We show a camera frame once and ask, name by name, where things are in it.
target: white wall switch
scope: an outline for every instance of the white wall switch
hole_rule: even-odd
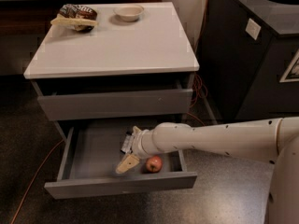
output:
[[[251,35],[251,37],[254,40],[256,40],[261,31],[261,26],[258,23],[256,23],[253,19],[249,19],[249,22],[247,23],[245,31],[249,35]]]

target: white tabletop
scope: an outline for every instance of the white tabletop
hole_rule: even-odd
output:
[[[145,12],[124,22],[113,9],[98,10],[99,25],[83,34],[51,26],[26,69],[26,78],[91,77],[196,71],[199,64],[172,3],[142,3]]]

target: white bowl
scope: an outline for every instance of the white bowl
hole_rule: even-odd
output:
[[[143,11],[144,8],[140,5],[125,5],[114,9],[114,13],[124,21],[137,21]]]

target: open drawer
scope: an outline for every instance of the open drawer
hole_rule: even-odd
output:
[[[148,129],[157,123],[140,118],[94,119],[71,128],[57,181],[46,183],[45,189],[55,199],[66,199],[192,188],[197,173],[187,172],[181,151],[160,155],[164,165],[157,174],[147,173],[145,161],[116,174],[122,142],[134,125]]]
[[[37,85],[49,120],[181,114],[192,99],[178,75],[42,79]]]

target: floor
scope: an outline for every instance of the floor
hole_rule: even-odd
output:
[[[0,222],[6,224],[36,169],[62,138],[28,81],[1,77],[0,92]],[[191,112],[206,125],[215,124],[206,104],[219,117],[209,97]],[[191,125],[202,125],[189,118]],[[271,164],[184,150],[188,170],[198,174],[192,189],[54,200],[43,187],[55,180],[63,151],[61,145],[40,170],[15,223],[263,224]]]

